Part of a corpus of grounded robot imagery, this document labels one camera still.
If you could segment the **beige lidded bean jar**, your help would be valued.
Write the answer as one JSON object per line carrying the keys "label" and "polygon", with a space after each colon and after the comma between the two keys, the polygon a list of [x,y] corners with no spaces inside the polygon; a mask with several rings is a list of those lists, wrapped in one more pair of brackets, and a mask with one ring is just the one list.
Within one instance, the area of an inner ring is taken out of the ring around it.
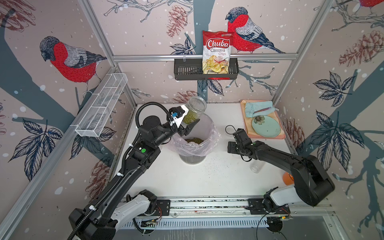
{"label": "beige lidded bean jar", "polygon": [[197,121],[207,108],[206,101],[199,96],[191,97],[186,107],[189,109],[187,115],[183,118],[183,122],[187,125]]}

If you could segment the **tall clear bean jar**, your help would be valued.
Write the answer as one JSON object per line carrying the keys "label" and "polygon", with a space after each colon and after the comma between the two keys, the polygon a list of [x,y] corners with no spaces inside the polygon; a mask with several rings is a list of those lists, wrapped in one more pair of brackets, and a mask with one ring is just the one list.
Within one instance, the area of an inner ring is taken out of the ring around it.
{"label": "tall clear bean jar", "polygon": [[264,166],[264,163],[262,163],[261,161],[254,161],[251,165],[250,165],[250,169],[252,172],[258,174],[261,169],[263,168]]}

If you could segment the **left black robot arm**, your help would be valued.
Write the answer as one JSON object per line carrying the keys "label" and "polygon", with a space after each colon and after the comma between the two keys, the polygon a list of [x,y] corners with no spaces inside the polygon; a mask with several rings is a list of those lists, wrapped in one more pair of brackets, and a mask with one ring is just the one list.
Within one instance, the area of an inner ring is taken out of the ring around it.
{"label": "left black robot arm", "polygon": [[173,135],[188,135],[193,122],[183,126],[189,109],[185,105],[166,109],[157,102],[138,108],[135,122],[137,135],[122,158],[121,169],[106,188],[83,209],[74,209],[69,216],[72,232],[69,239],[111,240],[126,223],[141,214],[156,210],[157,196],[148,190],[139,192],[132,200],[121,204],[132,185],[145,173],[161,153],[160,145]]}

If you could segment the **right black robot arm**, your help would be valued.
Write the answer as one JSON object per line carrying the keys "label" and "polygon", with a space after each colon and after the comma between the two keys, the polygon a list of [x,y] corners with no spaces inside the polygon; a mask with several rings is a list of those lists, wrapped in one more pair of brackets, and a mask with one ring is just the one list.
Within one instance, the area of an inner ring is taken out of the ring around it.
{"label": "right black robot arm", "polygon": [[228,142],[229,154],[239,155],[244,162],[271,164],[293,177],[292,185],[275,187],[264,194],[262,204],[267,212],[296,202],[315,207],[335,190],[334,182],[316,157],[293,155],[261,141],[253,142],[244,129],[235,129],[232,135],[235,141]]}

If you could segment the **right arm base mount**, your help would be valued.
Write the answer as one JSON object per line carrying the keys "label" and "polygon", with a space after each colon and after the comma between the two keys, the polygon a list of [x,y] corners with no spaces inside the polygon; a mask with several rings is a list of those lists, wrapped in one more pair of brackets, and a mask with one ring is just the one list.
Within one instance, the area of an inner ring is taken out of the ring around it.
{"label": "right arm base mount", "polygon": [[275,215],[288,215],[291,213],[291,210],[288,205],[283,205],[281,207],[272,208],[271,210],[266,209],[263,204],[263,199],[260,198],[251,198],[247,199],[248,206],[246,210],[249,210],[252,215],[264,215],[266,213],[275,214]]}

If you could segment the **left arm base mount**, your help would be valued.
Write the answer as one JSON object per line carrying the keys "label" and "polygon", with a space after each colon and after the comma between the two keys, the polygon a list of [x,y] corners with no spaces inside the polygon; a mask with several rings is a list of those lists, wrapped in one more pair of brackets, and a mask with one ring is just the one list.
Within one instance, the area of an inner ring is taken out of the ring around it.
{"label": "left arm base mount", "polygon": [[169,216],[171,209],[171,201],[170,200],[157,200],[155,204],[150,203],[149,210],[140,214],[139,217],[160,217],[160,216]]}

